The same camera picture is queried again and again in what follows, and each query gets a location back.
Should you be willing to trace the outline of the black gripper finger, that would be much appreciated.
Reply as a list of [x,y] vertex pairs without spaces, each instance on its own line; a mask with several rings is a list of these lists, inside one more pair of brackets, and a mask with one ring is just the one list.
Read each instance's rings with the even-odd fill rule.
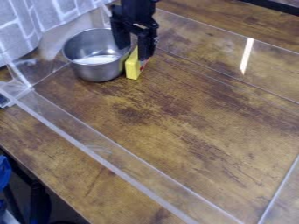
[[131,34],[126,28],[126,25],[122,21],[111,18],[111,31],[114,35],[114,39],[117,42],[117,46],[119,49],[125,49],[131,46]]
[[138,28],[138,58],[141,61],[149,60],[155,54],[158,44],[158,28]]

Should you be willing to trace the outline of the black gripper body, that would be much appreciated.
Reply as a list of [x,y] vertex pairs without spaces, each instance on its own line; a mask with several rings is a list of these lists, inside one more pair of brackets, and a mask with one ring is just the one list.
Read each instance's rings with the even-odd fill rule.
[[121,0],[121,4],[111,6],[111,28],[115,34],[133,32],[137,25],[147,29],[158,29],[154,19],[155,5],[159,0]]

